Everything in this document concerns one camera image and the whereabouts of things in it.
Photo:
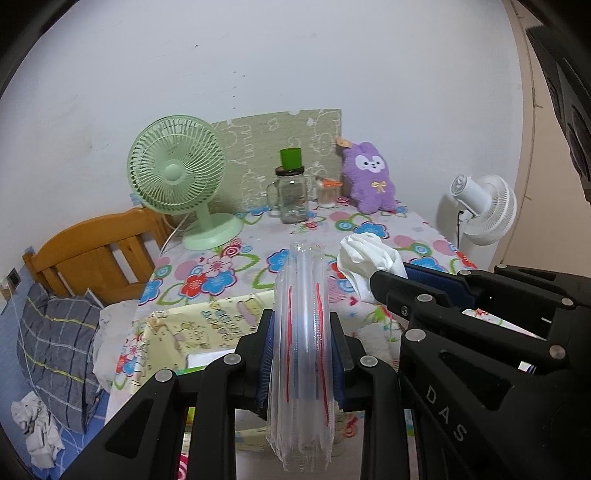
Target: blue gripper pad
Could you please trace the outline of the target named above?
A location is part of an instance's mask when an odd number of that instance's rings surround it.
[[[473,309],[476,306],[476,298],[470,294],[466,286],[455,275],[407,263],[404,264],[404,267],[409,280],[444,291],[456,307],[463,310]]]
[[[330,340],[333,361],[333,390],[335,391],[335,400],[342,410],[345,407],[345,372],[343,371],[343,364],[340,361],[334,334],[330,336]]]
[[[269,392],[269,381],[271,380],[271,365],[273,363],[273,338],[275,336],[275,311],[269,320],[265,347],[259,364],[259,386],[256,391],[256,404],[262,407]]]

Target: white cloth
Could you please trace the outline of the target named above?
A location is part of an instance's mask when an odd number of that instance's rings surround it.
[[[21,401],[10,405],[12,419],[26,435],[25,445],[31,454],[31,463],[37,468],[53,468],[59,451],[64,449],[56,420],[35,392],[29,392]]]
[[[100,311],[99,329],[92,346],[92,371],[100,386],[109,393],[115,379],[117,361],[137,308],[137,300],[125,300]]]
[[[361,341],[365,353],[383,360],[392,367],[395,366],[394,358],[390,352],[388,346],[389,342],[385,335],[384,325],[382,323],[370,323],[369,325],[356,330],[353,333],[353,336]]]
[[[368,303],[377,303],[369,288],[369,279],[378,270],[408,278],[398,251],[370,232],[352,233],[343,238],[336,265],[351,282],[360,300]]]

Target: purple plush toy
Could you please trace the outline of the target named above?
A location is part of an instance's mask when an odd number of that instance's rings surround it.
[[[358,210],[366,215],[378,210],[395,210],[396,189],[378,150],[368,142],[357,145],[339,140],[337,143],[343,147],[343,174],[351,182],[351,197],[357,200]]]

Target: wooden bed frame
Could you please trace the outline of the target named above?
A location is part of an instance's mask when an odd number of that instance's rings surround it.
[[[33,279],[59,296],[68,296],[64,281],[76,295],[91,289],[105,304],[138,299],[154,271],[141,235],[151,233],[162,248],[170,228],[163,216],[134,208],[71,226],[41,249],[22,259]],[[138,279],[130,283],[117,263],[111,245],[117,244]]]

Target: jar lid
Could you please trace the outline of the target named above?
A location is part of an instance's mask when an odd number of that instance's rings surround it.
[[[297,170],[301,168],[301,148],[291,147],[279,150],[281,166],[285,170]]]
[[[293,170],[286,170],[283,167],[277,167],[275,169],[275,175],[278,177],[292,177],[294,175],[302,175],[304,173],[304,167],[294,168]]]
[[[338,180],[319,179],[319,182],[325,189],[332,189],[335,187],[342,187],[343,186],[343,183]]]

